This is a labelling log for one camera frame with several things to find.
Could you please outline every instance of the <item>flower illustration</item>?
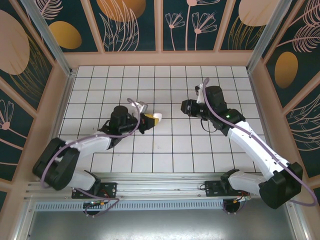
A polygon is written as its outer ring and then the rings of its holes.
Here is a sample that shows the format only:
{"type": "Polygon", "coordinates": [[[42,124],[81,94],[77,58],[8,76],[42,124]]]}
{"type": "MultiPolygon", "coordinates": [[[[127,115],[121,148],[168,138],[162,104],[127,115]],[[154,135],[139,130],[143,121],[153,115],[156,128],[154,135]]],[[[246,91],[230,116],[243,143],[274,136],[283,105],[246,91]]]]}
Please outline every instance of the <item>flower illustration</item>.
{"type": "MultiPolygon", "coordinates": [[[[14,109],[15,109],[15,105],[12,102],[8,101],[8,103],[6,105],[6,103],[3,99],[0,100],[0,130],[5,130],[5,131],[9,130],[16,135],[18,135],[24,139],[27,139],[26,136],[23,136],[22,134],[14,131],[10,128],[10,122],[11,122],[12,116],[14,114],[14,109]]],[[[23,149],[23,147],[15,145],[15,144],[8,142],[2,138],[0,138],[0,142],[7,144],[13,148],[19,149],[19,150],[23,149]]]]}
{"type": "Polygon", "coordinates": [[[8,130],[10,129],[10,121],[12,115],[14,114],[15,105],[8,101],[7,106],[4,100],[0,100],[0,129],[8,130]]]}
{"type": "Polygon", "coordinates": [[[217,25],[214,24],[216,19],[214,13],[203,13],[199,18],[199,12],[192,14],[192,24],[195,32],[194,50],[197,50],[198,34],[210,33],[217,30],[217,25]]]}
{"type": "Polygon", "coordinates": [[[166,19],[166,22],[168,23],[169,28],[170,28],[172,47],[173,47],[173,50],[175,51],[176,48],[175,48],[175,43],[174,43],[174,37],[172,34],[172,29],[183,27],[185,25],[185,21],[183,21],[183,17],[181,16],[181,13],[179,13],[179,14],[173,13],[172,16],[170,13],[167,13],[165,15],[165,19],[166,19]]]}
{"type": "Polygon", "coordinates": [[[220,0],[186,0],[186,3],[189,5],[188,12],[186,15],[186,28],[185,28],[185,50],[188,51],[188,27],[189,27],[189,16],[191,7],[197,5],[210,5],[217,4],[220,0]]]}

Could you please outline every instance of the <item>white grid floor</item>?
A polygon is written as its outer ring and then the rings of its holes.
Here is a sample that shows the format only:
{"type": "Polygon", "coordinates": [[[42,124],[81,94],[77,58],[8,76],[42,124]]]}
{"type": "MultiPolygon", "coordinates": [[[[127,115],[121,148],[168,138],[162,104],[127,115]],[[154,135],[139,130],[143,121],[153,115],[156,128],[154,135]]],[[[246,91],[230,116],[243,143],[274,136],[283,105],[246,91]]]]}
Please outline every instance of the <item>white grid floor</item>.
{"type": "MultiPolygon", "coordinates": [[[[148,104],[162,121],[145,135],[136,132],[114,149],[79,159],[77,168],[93,173],[223,173],[233,168],[259,169],[236,143],[221,132],[208,133],[200,119],[180,110],[197,99],[195,86],[210,78],[220,85],[229,108],[239,110],[264,140],[256,102],[243,66],[80,66],[60,129],[60,138],[76,140],[93,134],[127,98],[148,104]]],[[[215,129],[203,122],[207,130],[215,129]]]]}

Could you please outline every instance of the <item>white tile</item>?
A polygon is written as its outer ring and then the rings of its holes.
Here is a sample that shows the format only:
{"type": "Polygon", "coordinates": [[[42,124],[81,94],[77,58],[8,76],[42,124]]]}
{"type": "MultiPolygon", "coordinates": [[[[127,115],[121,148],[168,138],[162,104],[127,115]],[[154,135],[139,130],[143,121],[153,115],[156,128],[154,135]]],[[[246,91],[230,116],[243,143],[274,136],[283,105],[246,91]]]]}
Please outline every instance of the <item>white tile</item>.
{"type": "Polygon", "coordinates": [[[118,104],[120,103],[121,90],[106,90],[104,92],[103,103],[104,104],[118,104]]]}
{"type": "Polygon", "coordinates": [[[171,77],[186,77],[186,67],[185,66],[171,66],[170,67],[171,77]]]}
{"type": "Polygon", "coordinates": [[[78,135],[81,119],[65,119],[63,121],[61,134],[62,135],[78,135]]]}
{"type": "Polygon", "coordinates": [[[187,90],[187,79],[185,77],[172,77],[171,78],[172,90],[187,90]]]}
{"type": "Polygon", "coordinates": [[[239,103],[237,91],[223,90],[222,92],[223,92],[224,101],[227,104],[238,104],[239,103]]]}
{"type": "Polygon", "coordinates": [[[88,90],[91,79],[88,77],[76,77],[73,85],[73,90],[88,90]]]}
{"type": "Polygon", "coordinates": [[[180,104],[172,104],[172,118],[173,119],[188,119],[188,115],[184,114],[181,111],[181,103],[180,104]]]}
{"type": "Polygon", "coordinates": [[[162,119],[153,129],[154,135],[171,135],[172,123],[171,119],[162,119]]]}
{"type": "Polygon", "coordinates": [[[214,173],[212,153],[194,153],[193,164],[195,173],[214,173]]]}
{"type": "Polygon", "coordinates": [[[133,101],[137,101],[137,94],[138,94],[137,90],[122,90],[120,103],[121,104],[129,104],[127,101],[128,98],[132,99],[133,101]]]}
{"type": "Polygon", "coordinates": [[[246,153],[233,153],[234,167],[243,172],[254,173],[255,166],[246,153]]]}
{"type": "Polygon", "coordinates": [[[118,77],[122,78],[124,76],[124,66],[110,66],[109,67],[109,72],[108,72],[108,77],[118,77]]]}
{"type": "Polygon", "coordinates": [[[90,90],[86,98],[87,104],[102,104],[104,100],[104,90],[90,90]]]}
{"type": "Polygon", "coordinates": [[[173,104],[181,104],[188,99],[188,92],[186,90],[172,90],[171,98],[173,104]]]}
{"type": "Polygon", "coordinates": [[[264,134],[260,119],[246,119],[246,121],[257,135],[264,134]]]}
{"type": "Polygon", "coordinates": [[[232,70],[230,66],[217,66],[216,67],[218,77],[233,78],[232,70]]]}
{"type": "Polygon", "coordinates": [[[91,78],[90,90],[105,90],[106,88],[106,77],[93,77],[91,78]]]}
{"type": "Polygon", "coordinates": [[[132,153],[113,154],[111,171],[113,173],[131,173],[132,157],[132,153]]]}
{"type": "Polygon", "coordinates": [[[219,86],[219,81],[217,77],[210,77],[209,78],[209,82],[206,85],[207,87],[210,86],[219,86]]]}
{"type": "Polygon", "coordinates": [[[88,91],[85,90],[73,90],[69,100],[69,104],[85,104],[88,91]]]}
{"type": "Polygon", "coordinates": [[[84,113],[84,104],[68,104],[65,117],[67,119],[81,119],[84,113]]]}
{"type": "Polygon", "coordinates": [[[230,140],[231,143],[231,151],[233,153],[244,153],[245,150],[242,149],[242,147],[240,147],[235,141],[230,140]]]}
{"type": "Polygon", "coordinates": [[[134,136],[134,153],[152,153],[154,137],[150,135],[134,136]]]}
{"type": "Polygon", "coordinates": [[[246,119],[258,119],[259,113],[255,104],[241,104],[243,116],[246,119]]]}
{"type": "Polygon", "coordinates": [[[172,119],[173,135],[190,135],[189,119],[172,119]]]}
{"type": "Polygon", "coordinates": [[[122,90],[137,90],[138,78],[137,77],[124,77],[122,80],[122,90]]]}
{"type": "Polygon", "coordinates": [[[191,136],[174,135],[173,136],[174,153],[192,153],[191,136]]]}
{"type": "Polygon", "coordinates": [[[231,153],[214,153],[213,162],[216,173],[226,173],[235,168],[231,153]]]}
{"type": "Polygon", "coordinates": [[[202,84],[202,77],[187,77],[186,85],[188,90],[195,90],[195,87],[202,84]]]}
{"type": "Polygon", "coordinates": [[[173,172],[172,154],[168,154],[168,153],[153,154],[153,172],[154,173],[172,173],[173,172]]]}
{"type": "Polygon", "coordinates": [[[133,154],[132,172],[133,173],[152,173],[152,153],[133,154]]]}
{"type": "Polygon", "coordinates": [[[155,66],[156,77],[170,77],[170,66],[155,66]]]}
{"type": "Polygon", "coordinates": [[[95,153],[93,155],[91,172],[110,173],[112,164],[112,153],[95,153]]]}
{"type": "Polygon", "coordinates": [[[79,66],[76,76],[77,78],[90,78],[93,70],[94,66],[79,66]]]}
{"type": "Polygon", "coordinates": [[[99,119],[102,104],[86,104],[83,112],[84,119],[99,119]]]}
{"type": "Polygon", "coordinates": [[[139,77],[154,77],[155,67],[154,66],[140,66],[139,77]]]}
{"type": "Polygon", "coordinates": [[[170,77],[156,77],[154,83],[155,90],[170,90],[171,83],[170,77]]]}
{"type": "Polygon", "coordinates": [[[75,165],[76,169],[78,171],[87,170],[90,172],[92,158],[93,158],[93,154],[89,154],[85,157],[79,158],[75,165]]]}
{"type": "Polygon", "coordinates": [[[171,104],[155,104],[154,112],[161,113],[162,119],[171,119],[171,104]]]}
{"type": "Polygon", "coordinates": [[[192,151],[194,153],[211,153],[210,136],[198,136],[193,135],[192,139],[192,151]]]}
{"type": "Polygon", "coordinates": [[[202,77],[200,66],[186,66],[185,69],[187,77],[202,77]]]}
{"type": "Polygon", "coordinates": [[[203,127],[205,130],[203,130],[203,128],[201,127],[201,123],[200,123],[200,119],[196,119],[196,118],[192,118],[190,119],[190,123],[191,123],[191,134],[192,135],[209,135],[209,126],[208,126],[208,121],[202,121],[203,127]]]}
{"type": "Polygon", "coordinates": [[[108,119],[110,118],[110,114],[114,111],[114,108],[119,106],[119,104],[103,104],[101,110],[101,118],[108,119]]]}
{"type": "Polygon", "coordinates": [[[103,78],[108,76],[109,66],[94,66],[92,77],[103,78]]]}
{"type": "Polygon", "coordinates": [[[217,69],[216,66],[201,66],[202,77],[217,77],[217,69]]]}
{"type": "Polygon", "coordinates": [[[173,172],[174,173],[193,173],[194,161],[190,153],[173,154],[173,172]]]}
{"type": "Polygon", "coordinates": [[[91,135],[98,130],[99,119],[82,119],[80,135],[91,135]]]}
{"type": "Polygon", "coordinates": [[[213,153],[231,153],[230,142],[227,136],[211,136],[211,146],[213,153]]]}
{"type": "Polygon", "coordinates": [[[227,104],[228,109],[236,109],[239,113],[242,113],[240,104],[227,104]]]}
{"type": "Polygon", "coordinates": [[[153,90],[155,89],[154,77],[139,77],[139,90],[153,90]]]}
{"type": "Polygon", "coordinates": [[[106,79],[105,89],[107,90],[121,90],[122,78],[121,77],[108,77],[106,79]]]}
{"type": "Polygon", "coordinates": [[[232,72],[234,77],[247,78],[248,73],[245,66],[233,66],[232,72]]]}
{"type": "Polygon", "coordinates": [[[171,103],[171,91],[170,90],[155,90],[154,91],[154,103],[155,104],[170,104],[171,103]]]}
{"type": "Polygon", "coordinates": [[[239,77],[235,77],[234,78],[235,81],[235,86],[237,90],[251,90],[251,84],[250,84],[250,80],[248,77],[246,78],[239,78],[239,77]]]}
{"type": "Polygon", "coordinates": [[[142,101],[146,104],[154,103],[154,91],[153,90],[138,90],[138,102],[142,101]]]}
{"type": "Polygon", "coordinates": [[[133,153],[134,136],[122,138],[121,141],[113,148],[114,153],[133,153]]]}
{"type": "Polygon", "coordinates": [[[125,66],[124,77],[139,77],[139,66],[125,66]]]}
{"type": "Polygon", "coordinates": [[[241,104],[255,104],[255,97],[252,91],[238,90],[239,101],[241,104]]]}
{"type": "Polygon", "coordinates": [[[219,83],[222,90],[236,90],[233,77],[219,77],[219,83]]]}
{"type": "Polygon", "coordinates": [[[154,136],[153,137],[154,153],[172,153],[172,136],[154,136]]]}
{"type": "Polygon", "coordinates": [[[68,140],[77,140],[78,135],[60,135],[59,138],[63,141],[68,141],[68,140]]]}

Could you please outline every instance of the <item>yellow object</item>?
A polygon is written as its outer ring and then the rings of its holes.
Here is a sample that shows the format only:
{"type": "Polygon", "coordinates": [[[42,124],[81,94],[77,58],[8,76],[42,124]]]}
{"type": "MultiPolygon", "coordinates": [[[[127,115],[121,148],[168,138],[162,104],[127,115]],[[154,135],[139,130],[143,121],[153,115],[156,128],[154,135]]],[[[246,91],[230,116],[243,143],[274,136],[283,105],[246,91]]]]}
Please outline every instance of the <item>yellow object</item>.
{"type": "Polygon", "coordinates": [[[76,49],[81,46],[82,38],[78,30],[65,21],[55,21],[49,26],[60,47],[76,49]]]}
{"type": "Polygon", "coordinates": [[[0,10],[0,69],[11,75],[21,74],[29,63],[28,35],[10,14],[0,10]]]}
{"type": "Polygon", "coordinates": [[[282,53],[275,64],[274,78],[276,84],[285,89],[294,81],[298,72],[298,59],[292,52],[282,53]]]}
{"type": "Polygon", "coordinates": [[[153,114],[144,114],[146,117],[150,118],[150,119],[154,119],[154,125],[156,126],[159,123],[159,119],[154,117],[153,114]]]}
{"type": "Polygon", "coordinates": [[[279,0],[241,0],[239,17],[247,26],[260,27],[268,23],[279,0]]]}
{"type": "Polygon", "coordinates": [[[129,22],[132,17],[125,17],[125,4],[129,14],[130,9],[136,18],[139,18],[146,9],[146,0],[96,0],[101,11],[110,19],[117,22],[129,22]]]}

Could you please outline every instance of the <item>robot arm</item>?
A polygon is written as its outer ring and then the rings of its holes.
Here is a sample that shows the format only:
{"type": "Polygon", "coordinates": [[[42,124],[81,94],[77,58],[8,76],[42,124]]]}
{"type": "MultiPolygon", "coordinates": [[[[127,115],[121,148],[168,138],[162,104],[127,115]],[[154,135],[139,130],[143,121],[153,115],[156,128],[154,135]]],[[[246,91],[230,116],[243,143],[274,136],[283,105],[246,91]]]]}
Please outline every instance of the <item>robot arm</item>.
{"type": "Polygon", "coordinates": [[[202,84],[195,87],[198,95],[197,100],[188,99],[182,102],[182,112],[192,117],[202,118],[204,121],[210,121],[217,130],[220,130],[226,137],[237,143],[251,157],[262,173],[261,176],[244,173],[238,169],[232,169],[221,176],[221,185],[224,190],[226,192],[242,190],[259,195],[262,200],[273,209],[280,207],[295,195],[299,194],[301,185],[277,164],[252,136],[257,137],[282,164],[287,166],[300,179],[302,179],[303,175],[302,167],[297,162],[290,164],[286,159],[276,154],[252,130],[241,113],[236,109],[228,109],[219,86],[209,86],[205,90],[210,106],[220,117],[247,130],[251,135],[245,134],[238,128],[226,125],[212,115],[204,101],[202,84]]]}

